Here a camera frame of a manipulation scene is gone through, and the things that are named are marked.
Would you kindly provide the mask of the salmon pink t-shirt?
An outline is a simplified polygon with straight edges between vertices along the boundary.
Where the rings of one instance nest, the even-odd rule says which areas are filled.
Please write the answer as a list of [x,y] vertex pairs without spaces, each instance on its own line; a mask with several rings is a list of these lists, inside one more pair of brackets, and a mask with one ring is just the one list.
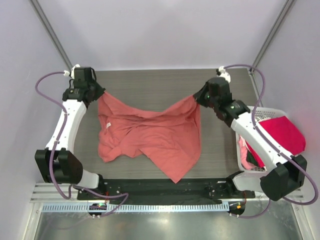
[[201,109],[192,95],[157,112],[131,107],[105,92],[98,100],[98,119],[98,155],[105,163],[145,155],[178,183],[201,156]]

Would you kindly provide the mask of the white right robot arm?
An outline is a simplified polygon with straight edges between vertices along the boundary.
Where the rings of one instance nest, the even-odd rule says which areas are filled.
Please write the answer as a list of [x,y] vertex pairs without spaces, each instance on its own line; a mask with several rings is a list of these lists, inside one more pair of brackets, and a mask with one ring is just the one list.
[[287,151],[255,122],[253,111],[241,100],[233,99],[229,83],[223,77],[209,79],[193,97],[201,106],[212,108],[218,119],[243,137],[266,168],[231,175],[232,181],[225,185],[228,196],[236,198],[243,191],[255,191],[278,201],[303,186],[306,159]]

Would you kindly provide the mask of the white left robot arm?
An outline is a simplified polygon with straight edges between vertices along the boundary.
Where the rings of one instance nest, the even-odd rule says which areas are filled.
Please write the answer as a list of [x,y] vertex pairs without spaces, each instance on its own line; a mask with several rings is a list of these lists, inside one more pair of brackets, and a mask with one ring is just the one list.
[[89,105],[97,101],[105,89],[97,82],[95,70],[91,67],[75,65],[70,71],[61,72],[69,78],[69,86],[58,102],[39,90],[35,91],[45,99],[58,105],[61,114],[52,137],[44,149],[38,149],[34,158],[40,174],[46,183],[71,184],[88,188],[93,198],[100,200],[107,192],[102,177],[84,169],[82,163],[74,155],[74,145],[80,123]]

